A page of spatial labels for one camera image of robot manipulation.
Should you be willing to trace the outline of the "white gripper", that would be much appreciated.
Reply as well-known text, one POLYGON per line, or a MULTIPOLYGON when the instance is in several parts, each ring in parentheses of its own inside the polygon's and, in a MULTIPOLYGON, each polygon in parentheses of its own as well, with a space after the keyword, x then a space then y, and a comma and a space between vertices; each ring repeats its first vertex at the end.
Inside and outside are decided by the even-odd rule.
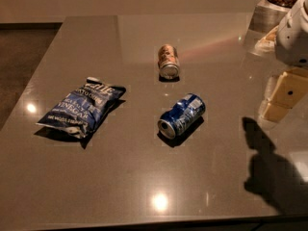
MULTIPOLYGON (((286 65, 308 65, 308 0, 297 0, 280 21, 257 41, 255 49, 273 52, 286 65)), ((280 122, 308 93, 308 69, 292 67, 269 78, 259 116, 269 122, 280 122)))

